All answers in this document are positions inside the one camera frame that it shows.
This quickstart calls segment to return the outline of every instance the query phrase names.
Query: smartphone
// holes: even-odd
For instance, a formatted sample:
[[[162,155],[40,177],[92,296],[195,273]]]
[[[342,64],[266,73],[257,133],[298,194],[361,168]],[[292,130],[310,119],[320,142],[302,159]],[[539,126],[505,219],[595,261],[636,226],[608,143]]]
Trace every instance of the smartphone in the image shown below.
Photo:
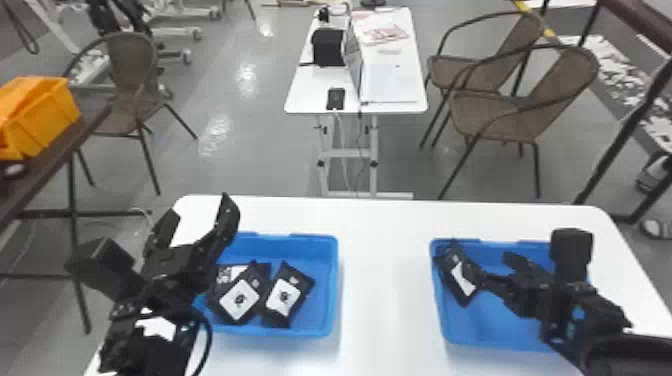
[[[331,88],[327,94],[327,110],[342,110],[345,100],[345,89]]]

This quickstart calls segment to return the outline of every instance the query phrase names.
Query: brown table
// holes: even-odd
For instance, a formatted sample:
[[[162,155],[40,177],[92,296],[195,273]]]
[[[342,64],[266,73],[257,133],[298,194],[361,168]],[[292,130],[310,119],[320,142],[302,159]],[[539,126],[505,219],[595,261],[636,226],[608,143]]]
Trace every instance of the brown table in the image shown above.
[[[108,99],[110,94],[78,93],[75,101],[82,116],[79,120],[61,133],[40,155],[29,161],[29,172],[18,180],[7,181],[8,195],[0,197],[0,229],[6,228],[13,219],[42,219],[68,218],[70,220],[70,238],[72,250],[79,244],[77,231],[78,217],[110,217],[110,216],[138,216],[140,212],[129,211],[81,211],[77,210],[76,189],[74,178],[74,155],[82,144],[100,126],[109,115]],[[89,183],[88,167],[80,156]],[[37,195],[45,184],[63,167],[67,165],[68,180],[68,207],[65,209],[25,210],[26,205]],[[82,316],[84,332],[91,331],[91,322],[84,300],[82,287],[77,280],[68,274],[18,274],[0,273],[0,279],[31,279],[31,280],[73,280],[75,295]]]
[[[541,7],[541,14],[544,15],[548,9],[550,0],[544,0]],[[602,8],[609,9],[616,17],[623,20],[630,27],[638,33],[644,35],[658,47],[662,48],[668,53],[672,53],[672,20],[667,18],[656,9],[650,7],[643,0],[597,0],[590,14],[588,23],[586,24],[581,34],[579,46],[583,46],[586,37],[597,19]],[[663,92],[665,85],[672,77],[672,60],[665,63],[659,73],[652,79],[651,87],[646,94],[644,100],[639,104],[635,111],[625,119],[623,127],[616,136],[616,139],[609,146],[602,158],[597,164],[593,175],[588,180],[588,183],[579,195],[574,199],[574,204],[581,205],[586,202],[588,197],[597,187],[597,184],[602,180],[611,164],[614,162],[618,154],[630,139],[633,133],[637,130],[639,123],[646,116],[649,109],[653,106],[654,101]],[[661,153],[655,153],[652,159],[657,159]],[[624,222],[633,224],[646,214],[646,212],[653,206],[656,201],[672,186],[672,172],[655,187],[639,206],[629,214],[611,214],[612,218],[617,222]]]

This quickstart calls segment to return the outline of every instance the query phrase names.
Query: concrete floor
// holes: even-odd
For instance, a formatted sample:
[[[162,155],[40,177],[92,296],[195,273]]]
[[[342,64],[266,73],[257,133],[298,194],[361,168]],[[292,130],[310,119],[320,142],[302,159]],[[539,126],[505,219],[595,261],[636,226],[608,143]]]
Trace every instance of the concrete floor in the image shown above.
[[[411,7],[423,60],[434,52],[449,26],[484,13],[512,9],[507,2],[492,0],[388,2]],[[314,8],[262,8],[261,0],[253,0],[253,4],[258,16],[256,23],[250,19],[244,2],[237,0],[229,3],[222,21],[192,21],[204,30],[201,42],[168,43],[169,48],[193,50],[193,64],[166,65],[162,81],[175,92],[173,105],[195,129],[199,140],[192,141],[167,113],[159,113],[148,122],[154,130],[150,147],[163,195],[155,196],[136,142],[91,139],[84,152],[97,187],[88,187],[79,174],[81,207],[135,206],[162,213],[177,198],[191,193],[319,196],[315,170],[317,139],[312,121],[287,116],[282,109]],[[65,14],[64,27],[80,45],[95,38],[83,14]],[[508,27],[494,24],[456,34],[447,44],[447,51],[485,56],[496,49]],[[21,50],[0,60],[0,83],[16,75],[60,74],[69,54],[49,33],[40,39],[40,44],[42,53],[37,57]],[[523,89],[531,87],[553,58],[549,54],[534,58]],[[437,92],[430,89],[428,95],[433,109],[438,101]],[[418,150],[417,143],[431,115],[430,109],[421,116],[381,119],[381,190],[411,191],[417,199],[435,199],[464,151],[464,144],[448,128],[434,150]],[[615,117],[600,99],[590,91],[581,95],[540,140],[544,188],[540,202],[570,201],[582,188],[616,130]],[[347,135],[350,139],[355,137],[354,126],[347,129]],[[631,142],[590,204],[609,211],[631,210],[642,198],[635,191],[633,180],[646,158],[646,153]],[[353,163],[349,167],[350,180],[354,182],[359,166]],[[343,184],[340,173],[332,174],[331,180],[334,186]],[[483,143],[447,198],[536,202],[532,182],[530,151],[520,159],[513,145]],[[61,173],[31,205],[64,204],[65,179]],[[669,218],[671,212],[672,200],[668,194],[651,214]],[[635,227],[621,229],[669,306],[670,243],[648,240]],[[69,252],[66,230],[66,224],[59,220],[22,224],[6,251],[0,253],[0,265],[6,267],[12,263],[2,259],[3,254],[8,258],[11,253],[23,255],[15,271],[61,270]],[[114,237],[139,256],[147,228],[142,218],[82,220],[81,233],[82,241],[98,236]],[[80,374],[105,333],[110,302],[99,293],[87,291],[94,331],[84,336],[70,284],[7,281],[0,286],[0,375]]]

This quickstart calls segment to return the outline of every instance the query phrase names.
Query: white tabletop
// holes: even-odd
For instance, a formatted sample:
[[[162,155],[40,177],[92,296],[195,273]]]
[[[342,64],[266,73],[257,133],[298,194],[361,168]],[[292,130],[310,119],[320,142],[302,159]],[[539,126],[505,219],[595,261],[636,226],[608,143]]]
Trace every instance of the white tabletop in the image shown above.
[[[408,38],[394,42],[388,42],[377,46],[362,45],[362,58],[366,64],[375,64],[379,62],[395,63],[407,69],[404,74],[415,77],[413,90],[415,92],[416,102],[408,103],[370,103],[361,107],[363,114],[419,114],[427,111],[427,95],[425,93],[420,58],[418,56],[418,47],[415,39],[415,29],[411,11],[408,8],[379,8],[379,16],[384,16],[390,22],[397,24],[406,33]],[[347,16],[332,16],[330,24],[326,25],[333,28],[345,29],[348,22]],[[331,113],[327,111],[327,92],[330,88],[344,88],[345,101],[342,114],[357,114],[360,106],[355,93],[355,88],[347,67],[318,67],[316,65],[298,66],[299,63],[309,63],[313,61],[313,46],[310,38],[313,31],[321,25],[317,18],[314,18],[308,29],[308,35],[304,42],[301,57],[297,62],[296,72],[292,80],[292,86],[287,93],[285,101],[285,112],[288,114],[302,115],[320,115]],[[399,51],[395,54],[381,54],[379,50]]]
[[[635,333],[672,337],[672,316],[611,219],[588,206],[235,196],[241,231],[331,234],[341,265],[340,313],[322,340],[215,335],[203,375],[580,375],[554,353],[456,346],[441,336],[430,272],[434,238],[550,239],[594,234],[591,281],[621,305]],[[211,228],[218,196],[186,196],[173,245]],[[201,355],[201,333],[190,370]],[[97,356],[86,372],[96,375]]]

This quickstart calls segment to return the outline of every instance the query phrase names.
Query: chair backrest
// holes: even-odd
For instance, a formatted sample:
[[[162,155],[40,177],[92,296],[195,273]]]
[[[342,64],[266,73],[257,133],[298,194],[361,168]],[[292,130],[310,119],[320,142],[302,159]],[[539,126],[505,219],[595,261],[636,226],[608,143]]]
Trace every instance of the chair backrest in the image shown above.
[[[105,35],[110,76],[119,93],[135,93],[144,84],[146,94],[159,95],[158,52],[154,41],[141,33]]]
[[[590,51],[571,46],[555,48],[560,56],[532,89],[525,104],[529,110],[523,116],[534,119],[526,123],[537,128],[536,134],[543,133],[590,86],[599,71],[599,63]],[[547,105],[549,101],[557,103]]]
[[[518,21],[509,35],[497,50],[496,55],[505,54],[517,49],[531,47],[544,33],[544,21],[534,12],[513,13]],[[525,53],[507,56],[490,64],[484,64],[474,71],[474,76],[482,77],[478,81],[487,82],[490,88],[497,89],[506,82],[516,66],[525,58]]]

